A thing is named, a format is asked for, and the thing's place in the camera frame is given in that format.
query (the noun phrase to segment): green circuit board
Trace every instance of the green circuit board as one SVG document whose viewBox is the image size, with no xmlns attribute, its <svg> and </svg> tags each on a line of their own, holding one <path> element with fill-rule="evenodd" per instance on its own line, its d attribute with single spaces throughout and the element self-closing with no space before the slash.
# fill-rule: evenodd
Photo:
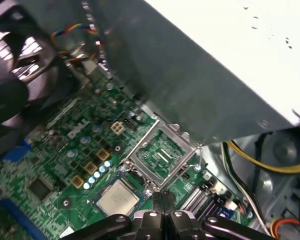
<svg viewBox="0 0 300 240">
<path fill-rule="evenodd" d="M 127 215 L 152 207 L 143 179 L 135 172 L 119 171 L 118 166 L 155 119 L 101 73 L 93 81 L 29 135 L 32 150 L 22 160 L 6 161 L 0 170 L 0 199 L 12 200 L 49 240 L 111 214 L 109 205 L 122 203 L 113 200 L 115 191 L 129 197 L 131 206 L 120 209 Z M 184 150 L 159 130 L 136 154 L 153 173 L 165 178 Z M 88 184 L 105 161 L 111 166 Z M 197 161 L 194 156 L 189 164 Z M 190 168 L 187 178 L 178 178 L 170 186 L 176 204 L 202 181 L 203 170 Z"/>
<path fill-rule="evenodd" d="M 25 229 L 1 206 L 0 240 L 32 240 Z"/>
</svg>

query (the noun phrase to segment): white label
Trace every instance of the white label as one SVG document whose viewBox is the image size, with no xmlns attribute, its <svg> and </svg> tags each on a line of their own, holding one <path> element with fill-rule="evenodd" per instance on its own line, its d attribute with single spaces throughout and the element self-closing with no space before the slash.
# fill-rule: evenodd
<svg viewBox="0 0 300 240">
<path fill-rule="evenodd" d="M 68 226 L 64 231 L 63 233 L 61 233 L 60 235 L 60 238 L 63 238 L 65 236 L 68 236 L 69 234 L 73 234 L 75 231 L 70 227 Z"/>
<path fill-rule="evenodd" d="M 82 129 L 84 129 L 85 126 L 87 126 L 89 123 L 90 123 L 89 121 L 87 121 L 87 120 L 85 120 L 85 119 L 82 119 L 81 122 L 79 122 L 78 125 L 75 126 L 75 127 L 73 128 L 73 130 L 70 131 L 70 132 L 67 134 L 67 136 L 68 136 L 70 139 L 74 139 L 75 136 L 76 136 L 78 133 L 80 133 L 80 131 L 81 131 Z"/>
</svg>

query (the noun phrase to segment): screw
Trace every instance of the screw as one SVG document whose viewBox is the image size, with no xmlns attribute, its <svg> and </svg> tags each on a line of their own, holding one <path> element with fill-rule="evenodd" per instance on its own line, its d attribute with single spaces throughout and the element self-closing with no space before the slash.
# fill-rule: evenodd
<svg viewBox="0 0 300 240">
<path fill-rule="evenodd" d="M 182 212 L 180 212 L 180 211 L 175 211 L 175 212 L 174 212 L 174 215 L 175 215 L 176 217 L 181 217 L 181 216 L 182 216 Z"/>
<path fill-rule="evenodd" d="M 151 217 L 155 217 L 155 216 L 158 216 L 158 213 L 156 211 L 152 211 L 152 212 L 149 213 L 149 215 Z"/>
<path fill-rule="evenodd" d="M 197 171 L 197 172 L 200 172 L 201 171 L 201 166 L 199 166 L 199 165 L 195 166 L 194 170 Z"/>
<path fill-rule="evenodd" d="M 115 221 L 118 222 L 118 223 L 122 223 L 122 222 L 125 221 L 125 218 L 123 216 L 120 216 Z"/>
<path fill-rule="evenodd" d="M 216 222 L 218 222 L 218 220 L 217 220 L 215 217 L 213 217 L 213 216 L 209 217 L 209 218 L 208 218 L 208 221 L 209 221 L 210 223 L 212 223 L 212 224 L 215 224 Z"/>
</svg>

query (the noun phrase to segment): wire bundle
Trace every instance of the wire bundle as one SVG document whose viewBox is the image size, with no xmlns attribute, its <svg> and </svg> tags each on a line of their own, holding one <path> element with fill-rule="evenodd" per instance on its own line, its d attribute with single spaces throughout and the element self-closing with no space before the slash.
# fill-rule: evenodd
<svg viewBox="0 0 300 240">
<path fill-rule="evenodd" d="M 248 200 L 249 204 L 251 205 L 256 217 L 258 218 L 260 225 L 264 232 L 268 235 L 270 235 L 270 232 L 267 228 L 267 225 L 265 223 L 265 218 L 263 216 L 263 213 L 261 211 L 261 208 L 257 202 L 257 199 L 253 193 L 251 193 L 246 186 L 246 184 L 239 178 L 239 176 L 236 174 L 232 162 L 230 159 L 230 154 L 228 150 L 228 145 L 226 143 L 222 143 L 222 161 L 225 171 L 228 173 L 232 181 L 235 183 L 235 185 L 238 187 L 238 189 L 242 192 L 244 197 Z"/>
<path fill-rule="evenodd" d="M 99 33 L 96 30 L 92 30 L 90 28 L 89 24 L 76 23 L 76 24 L 70 25 L 66 29 L 62 29 L 62 30 L 58 30 L 58 31 L 53 32 L 50 35 L 50 40 L 53 43 L 55 43 L 57 37 L 62 36 L 62 35 L 66 35 L 69 32 L 71 32 L 72 30 L 78 30 L 78 29 L 84 30 L 84 31 L 86 31 L 89 34 L 92 34 L 94 36 L 98 36 L 99 35 Z M 64 58 L 66 60 L 66 62 L 69 62 L 69 63 L 75 63 L 75 62 L 80 62 L 80 61 L 84 61 L 84 60 L 93 60 L 97 56 L 97 53 L 94 53 L 90 57 L 85 57 L 85 58 L 73 57 L 73 56 L 71 56 L 70 53 L 68 53 L 66 51 L 60 51 L 59 54 L 62 56 L 62 58 Z"/>
<path fill-rule="evenodd" d="M 257 165 L 258 167 L 262 168 L 266 171 L 271 171 L 275 173 L 281 174 L 298 174 L 300 173 L 300 164 L 293 165 L 293 166 L 271 166 L 264 164 L 262 162 L 257 161 L 253 157 L 246 154 L 233 140 L 227 141 L 229 147 L 231 147 L 237 154 L 245 158 L 246 160 L 250 161 L 251 163 Z"/>
<path fill-rule="evenodd" d="M 281 219 L 275 219 L 271 222 L 270 226 L 270 232 L 272 237 L 279 239 L 279 227 L 284 225 L 284 224 L 293 224 L 300 226 L 300 222 L 294 218 L 281 218 Z"/>
</svg>

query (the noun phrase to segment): red wire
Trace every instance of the red wire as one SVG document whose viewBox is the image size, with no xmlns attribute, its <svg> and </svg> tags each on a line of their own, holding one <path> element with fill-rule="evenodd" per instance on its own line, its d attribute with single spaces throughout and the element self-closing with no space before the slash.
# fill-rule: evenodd
<svg viewBox="0 0 300 240">
<path fill-rule="evenodd" d="M 279 238 L 278 236 L 278 230 L 279 227 L 283 224 L 295 224 L 295 225 L 300 225 L 300 222 L 294 218 L 283 218 L 283 219 L 279 219 L 274 226 L 274 234 L 276 236 L 276 238 Z"/>
</svg>

